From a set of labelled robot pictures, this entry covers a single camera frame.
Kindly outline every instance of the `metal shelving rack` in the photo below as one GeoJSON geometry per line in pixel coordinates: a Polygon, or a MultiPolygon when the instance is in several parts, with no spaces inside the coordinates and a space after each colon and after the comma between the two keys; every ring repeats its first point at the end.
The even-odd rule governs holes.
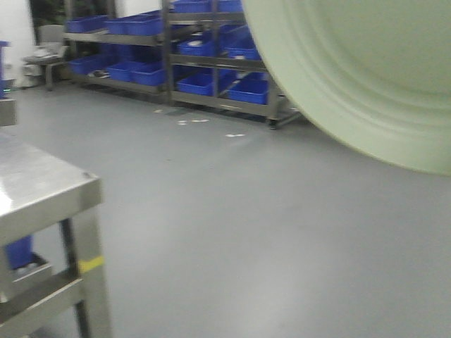
{"type": "MultiPolygon", "coordinates": [[[[199,104],[219,108],[228,111],[241,113],[250,113],[265,117],[271,127],[277,124],[296,118],[298,112],[291,113],[288,119],[282,119],[280,111],[287,103],[278,86],[271,76],[268,77],[269,94],[268,104],[251,104],[243,101],[234,101],[226,97],[225,92],[218,92],[218,70],[230,69],[242,72],[260,72],[267,73],[266,66],[261,60],[242,60],[227,58],[224,55],[218,57],[209,56],[189,56],[174,54],[172,44],[176,40],[188,38],[194,32],[200,32],[205,29],[212,29],[214,41],[216,43],[216,55],[219,53],[218,29],[220,25],[244,25],[246,18],[244,13],[221,13],[218,12],[218,0],[213,0],[212,13],[171,13],[171,1],[161,0],[162,16],[164,30],[161,34],[153,36],[135,36],[135,35],[112,35],[107,30],[97,30],[87,33],[65,33],[65,38],[71,41],[75,46],[76,42],[98,42],[109,44],[134,44],[141,46],[162,46],[163,60],[167,71],[167,83],[161,86],[152,87],[131,82],[122,82],[112,79],[101,79],[89,77],[86,75],[74,75],[73,79],[79,83],[90,83],[123,89],[129,92],[140,94],[158,95],[166,99],[168,104],[175,102],[185,102],[189,104],[199,104]],[[183,25],[182,28],[173,30],[174,25],[183,25]],[[173,65],[189,65],[195,67],[213,68],[214,74],[214,95],[202,96],[188,94],[175,90],[175,79],[173,78],[173,65]]],[[[66,15],[70,20],[74,17],[74,0],[65,0],[66,15]]],[[[110,18],[116,18],[116,7],[114,0],[107,0],[108,15],[110,18]]]]}
{"type": "MultiPolygon", "coordinates": [[[[65,0],[66,16],[70,20],[74,18],[73,0],[65,0]]],[[[110,18],[116,18],[116,5],[114,1],[107,1],[107,11],[110,18]]],[[[173,32],[175,38],[183,38],[189,36],[197,30],[195,26],[187,26],[173,32]]],[[[108,34],[108,30],[96,30],[86,33],[65,33],[64,37],[71,41],[75,47],[75,42],[96,42],[106,44],[132,44],[138,46],[162,46],[165,40],[165,34],[161,33],[152,36],[139,35],[115,35],[108,34]]],[[[145,86],[131,82],[116,81],[112,79],[101,79],[98,77],[89,77],[86,75],[74,75],[73,79],[78,83],[98,84],[105,87],[127,90],[129,92],[137,92],[140,94],[163,95],[166,92],[166,86],[145,86]]]]}
{"type": "Polygon", "coordinates": [[[220,54],[218,29],[220,25],[245,25],[246,18],[244,13],[222,13],[218,12],[218,0],[212,1],[212,13],[171,13],[170,0],[162,0],[163,21],[165,22],[165,33],[168,37],[165,40],[165,56],[168,71],[168,78],[172,77],[173,65],[189,65],[197,67],[213,68],[214,75],[214,95],[203,96],[196,94],[188,94],[175,90],[174,81],[168,81],[168,101],[181,101],[190,104],[201,104],[214,108],[237,111],[242,113],[251,113],[260,115],[268,119],[270,125],[276,126],[279,121],[278,112],[283,105],[283,96],[273,78],[269,75],[269,93],[268,103],[251,104],[243,101],[230,100],[226,97],[225,92],[218,90],[218,70],[230,69],[243,72],[267,72],[263,61],[259,60],[240,60],[227,58],[225,56],[188,56],[182,54],[173,54],[171,51],[171,26],[172,25],[203,25],[204,28],[211,28],[215,46],[216,55],[220,54]]]}

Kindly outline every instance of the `table leg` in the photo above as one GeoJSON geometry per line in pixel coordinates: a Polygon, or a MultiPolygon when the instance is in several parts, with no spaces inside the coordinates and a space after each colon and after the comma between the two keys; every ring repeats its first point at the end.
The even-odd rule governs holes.
{"type": "Polygon", "coordinates": [[[75,306],[82,338],[112,338],[99,229],[94,209],[61,222],[69,268],[82,279],[85,299],[75,306]]]}
{"type": "Polygon", "coordinates": [[[0,303],[6,303],[13,297],[13,274],[9,267],[5,249],[0,247],[0,303]]]}

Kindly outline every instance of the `stainless steel table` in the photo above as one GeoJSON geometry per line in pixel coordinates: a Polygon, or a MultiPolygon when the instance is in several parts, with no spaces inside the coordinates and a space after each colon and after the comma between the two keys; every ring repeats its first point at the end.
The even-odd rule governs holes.
{"type": "Polygon", "coordinates": [[[0,99],[0,127],[16,124],[16,101],[0,99]]]}
{"type": "Polygon", "coordinates": [[[98,177],[0,134],[0,246],[59,224],[67,261],[61,273],[17,287],[0,250],[1,338],[30,334],[71,306],[81,337],[111,337],[94,209],[100,203],[98,177]]]}

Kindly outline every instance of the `white wall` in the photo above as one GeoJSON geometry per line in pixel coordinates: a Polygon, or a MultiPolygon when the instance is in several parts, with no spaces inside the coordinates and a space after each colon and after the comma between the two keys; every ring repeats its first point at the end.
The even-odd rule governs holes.
{"type": "Polygon", "coordinates": [[[3,62],[11,64],[5,69],[5,80],[21,76],[21,59],[32,54],[35,36],[32,29],[30,3],[28,0],[0,0],[0,40],[11,43],[3,50],[3,62]]]}
{"type": "Polygon", "coordinates": [[[116,10],[120,17],[155,11],[160,8],[160,0],[116,0],[116,10]]]}

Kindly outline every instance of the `blue bin under table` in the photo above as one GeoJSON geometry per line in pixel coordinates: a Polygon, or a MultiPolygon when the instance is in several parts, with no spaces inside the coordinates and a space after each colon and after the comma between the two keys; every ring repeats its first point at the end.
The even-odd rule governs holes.
{"type": "Polygon", "coordinates": [[[246,60],[261,60],[259,51],[255,46],[254,40],[251,37],[241,39],[231,46],[227,46],[229,58],[243,58],[246,60]]]}
{"type": "Polygon", "coordinates": [[[27,236],[5,247],[11,269],[21,268],[32,262],[32,237],[27,236]]]}
{"type": "MultiPolygon", "coordinates": [[[[205,68],[199,73],[177,82],[178,90],[190,94],[212,96],[214,91],[214,77],[212,72],[212,69],[205,68]]],[[[219,70],[219,91],[222,92],[225,90],[235,81],[235,79],[236,72],[234,70],[219,70]]]]}
{"type": "Polygon", "coordinates": [[[214,56],[215,54],[214,42],[203,36],[179,43],[178,51],[180,54],[194,56],[214,56]]]}

